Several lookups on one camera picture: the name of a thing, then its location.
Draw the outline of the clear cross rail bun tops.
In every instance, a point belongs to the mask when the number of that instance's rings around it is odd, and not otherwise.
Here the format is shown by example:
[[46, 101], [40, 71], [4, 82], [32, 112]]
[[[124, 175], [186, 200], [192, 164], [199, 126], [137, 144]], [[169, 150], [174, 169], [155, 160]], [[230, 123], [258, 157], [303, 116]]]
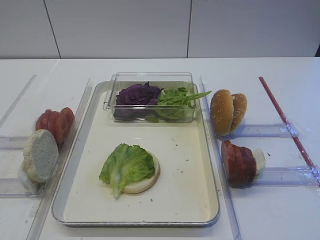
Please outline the clear cross rail bun tops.
[[[293, 126], [297, 135], [300, 132]], [[228, 137], [233, 138], [291, 138], [284, 123], [275, 124], [241, 124]]]

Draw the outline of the clear rail left of tray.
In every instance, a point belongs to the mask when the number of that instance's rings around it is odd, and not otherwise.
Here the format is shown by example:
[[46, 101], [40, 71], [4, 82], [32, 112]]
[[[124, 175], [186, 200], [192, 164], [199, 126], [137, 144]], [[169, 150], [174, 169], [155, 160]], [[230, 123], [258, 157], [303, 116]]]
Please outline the clear rail left of tray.
[[57, 189], [57, 186], [59, 185], [59, 181], [65, 164], [68, 161], [69, 155], [73, 151], [73, 145], [76, 141], [78, 130], [79, 128], [81, 128], [83, 117], [87, 110], [87, 105], [89, 104], [91, 99], [93, 86], [94, 80], [92, 78], [89, 78], [83, 91], [83, 95], [79, 102], [78, 108], [76, 110], [75, 119], [72, 123], [70, 132], [60, 149], [58, 160], [54, 166], [50, 178], [45, 184], [41, 201], [39, 202], [38, 209], [35, 212], [33, 222], [26, 237], [27, 240], [38, 240], [40, 238], [41, 231], [43, 229], [48, 212], [51, 208], [51, 204], [55, 196], [55, 191]]

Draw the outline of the clear rail right of tray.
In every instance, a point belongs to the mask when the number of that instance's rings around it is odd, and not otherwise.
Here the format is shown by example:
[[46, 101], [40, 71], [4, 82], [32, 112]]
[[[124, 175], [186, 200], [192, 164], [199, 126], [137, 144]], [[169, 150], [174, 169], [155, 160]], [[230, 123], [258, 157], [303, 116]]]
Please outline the clear rail right of tray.
[[220, 146], [215, 135], [214, 126], [212, 122], [212, 116], [210, 112], [210, 107], [207, 97], [200, 99], [201, 109], [203, 113], [203, 118], [205, 120], [205, 131], [207, 134], [208, 144], [210, 145], [210, 158], [211, 163], [213, 164], [213, 170], [215, 175], [215, 181], [217, 186], [220, 188], [217, 189], [218, 197], [220, 203], [224, 205], [225, 213], [228, 217], [228, 222], [230, 225], [230, 230], [233, 240], [242, 240], [243, 235], [241, 233], [241, 228], [237, 215], [234, 208], [234, 203], [231, 195], [231, 191], [228, 185], [228, 181], [225, 176], [224, 165], [221, 157]]

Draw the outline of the green lettuce leaf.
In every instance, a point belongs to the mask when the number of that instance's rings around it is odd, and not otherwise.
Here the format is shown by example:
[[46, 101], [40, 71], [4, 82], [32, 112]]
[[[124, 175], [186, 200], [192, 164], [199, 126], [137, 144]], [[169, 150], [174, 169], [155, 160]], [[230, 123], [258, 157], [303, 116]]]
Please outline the green lettuce leaf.
[[108, 156], [99, 174], [99, 180], [109, 185], [118, 199], [130, 184], [151, 178], [155, 174], [153, 157], [139, 145], [121, 143]]

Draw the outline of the clear cross rail bun slice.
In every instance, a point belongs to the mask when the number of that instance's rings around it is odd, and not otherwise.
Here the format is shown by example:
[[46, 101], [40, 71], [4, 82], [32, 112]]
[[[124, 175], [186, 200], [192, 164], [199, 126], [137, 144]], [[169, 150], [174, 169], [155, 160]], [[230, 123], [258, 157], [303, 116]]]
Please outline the clear cross rail bun slice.
[[1, 178], [0, 179], [0, 198], [15, 199], [15, 198], [36, 198], [41, 197], [45, 185], [37, 183], [35, 191], [32, 192], [24, 186], [18, 178]]

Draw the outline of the clear plastic container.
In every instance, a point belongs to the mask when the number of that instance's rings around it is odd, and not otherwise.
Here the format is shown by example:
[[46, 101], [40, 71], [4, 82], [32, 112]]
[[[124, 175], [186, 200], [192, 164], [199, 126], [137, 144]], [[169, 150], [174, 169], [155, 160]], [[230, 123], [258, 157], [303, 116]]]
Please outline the clear plastic container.
[[120, 72], [103, 101], [116, 122], [193, 121], [196, 86], [188, 72]]

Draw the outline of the sesame bun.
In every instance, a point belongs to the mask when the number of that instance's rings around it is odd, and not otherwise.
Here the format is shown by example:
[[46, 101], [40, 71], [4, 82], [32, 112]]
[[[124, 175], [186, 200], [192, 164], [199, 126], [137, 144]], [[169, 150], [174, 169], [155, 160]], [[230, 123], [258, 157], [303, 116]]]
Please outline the sesame bun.
[[229, 132], [233, 133], [241, 124], [247, 111], [247, 98], [243, 93], [232, 94], [233, 120]]
[[233, 122], [233, 99], [229, 90], [220, 89], [212, 97], [210, 111], [215, 132], [224, 136], [231, 129]]

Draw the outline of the bun bottom on tray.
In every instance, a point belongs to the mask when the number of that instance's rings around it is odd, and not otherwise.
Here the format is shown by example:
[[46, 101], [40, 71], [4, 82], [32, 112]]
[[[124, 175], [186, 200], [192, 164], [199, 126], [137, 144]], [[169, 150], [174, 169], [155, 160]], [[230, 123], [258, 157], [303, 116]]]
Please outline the bun bottom on tray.
[[151, 156], [154, 163], [154, 169], [155, 173], [152, 177], [146, 178], [142, 181], [132, 183], [127, 185], [122, 192], [124, 194], [134, 195], [134, 194], [140, 194], [148, 189], [150, 189], [158, 180], [160, 173], [161, 173], [161, 167], [158, 158], [150, 151], [147, 151]]

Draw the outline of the purple cabbage leaves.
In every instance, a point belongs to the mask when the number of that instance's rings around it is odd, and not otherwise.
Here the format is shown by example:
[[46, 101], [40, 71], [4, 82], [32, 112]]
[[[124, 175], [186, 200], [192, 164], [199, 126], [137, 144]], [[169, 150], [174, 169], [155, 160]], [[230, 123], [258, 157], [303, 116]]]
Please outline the purple cabbage leaves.
[[[116, 96], [117, 106], [155, 106], [162, 89], [157, 86], [134, 84], [122, 89]], [[125, 121], [142, 117], [147, 111], [144, 109], [125, 109], [119, 107], [114, 111], [114, 117]]]

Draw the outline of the white pusher block right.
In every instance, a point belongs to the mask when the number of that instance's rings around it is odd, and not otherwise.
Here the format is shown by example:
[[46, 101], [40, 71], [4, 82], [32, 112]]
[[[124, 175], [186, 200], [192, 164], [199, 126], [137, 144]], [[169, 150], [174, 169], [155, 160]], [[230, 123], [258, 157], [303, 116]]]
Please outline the white pusher block right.
[[260, 175], [266, 167], [266, 158], [264, 152], [260, 148], [256, 148], [252, 152], [253, 158], [256, 162], [256, 175]]

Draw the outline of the clear cross rail tomatoes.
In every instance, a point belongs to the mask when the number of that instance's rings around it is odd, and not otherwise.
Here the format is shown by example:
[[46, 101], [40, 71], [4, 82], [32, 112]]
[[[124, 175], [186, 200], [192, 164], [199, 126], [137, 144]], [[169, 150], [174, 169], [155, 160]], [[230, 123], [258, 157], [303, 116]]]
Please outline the clear cross rail tomatoes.
[[28, 136], [0, 136], [0, 151], [22, 151]]

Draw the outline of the stack of meat slices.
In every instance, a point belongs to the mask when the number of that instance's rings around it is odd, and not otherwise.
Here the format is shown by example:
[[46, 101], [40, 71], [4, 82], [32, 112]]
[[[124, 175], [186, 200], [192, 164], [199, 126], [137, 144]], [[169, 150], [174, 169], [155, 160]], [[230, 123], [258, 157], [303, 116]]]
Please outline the stack of meat slices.
[[253, 182], [257, 163], [249, 148], [224, 140], [221, 144], [221, 156], [227, 180], [232, 186], [244, 186]]

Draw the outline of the green lettuce pile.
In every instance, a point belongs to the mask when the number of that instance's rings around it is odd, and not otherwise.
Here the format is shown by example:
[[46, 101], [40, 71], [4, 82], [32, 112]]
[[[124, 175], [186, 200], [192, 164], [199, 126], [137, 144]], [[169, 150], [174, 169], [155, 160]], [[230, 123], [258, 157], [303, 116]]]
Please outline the green lettuce pile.
[[157, 98], [157, 107], [154, 113], [146, 116], [149, 122], [159, 121], [171, 123], [191, 122], [196, 109], [196, 100], [203, 98], [212, 91], [192, 94], [187, 88], [165, 88]]

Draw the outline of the metal baking tray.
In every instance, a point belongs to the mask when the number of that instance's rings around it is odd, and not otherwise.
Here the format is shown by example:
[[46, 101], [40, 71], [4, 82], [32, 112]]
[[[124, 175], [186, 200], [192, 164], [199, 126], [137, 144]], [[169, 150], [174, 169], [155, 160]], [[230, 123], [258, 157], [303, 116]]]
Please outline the metal baking tray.
[[115, 122], [98, 84], [52, 205], [79, 227], [206, 227], [220, 204], [202, 110], [190, 123]]

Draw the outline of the left sesame bun top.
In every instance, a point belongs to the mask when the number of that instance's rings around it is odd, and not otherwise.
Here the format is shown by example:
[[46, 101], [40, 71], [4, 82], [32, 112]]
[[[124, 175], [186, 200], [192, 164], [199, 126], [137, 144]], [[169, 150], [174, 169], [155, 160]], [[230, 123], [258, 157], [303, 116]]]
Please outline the left sesame bun top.
[[231, 129], [233, 122], [233, 99], [229, 90], [220, 89], [212, 97], [210, 111], [215, 132], [224, 136]]

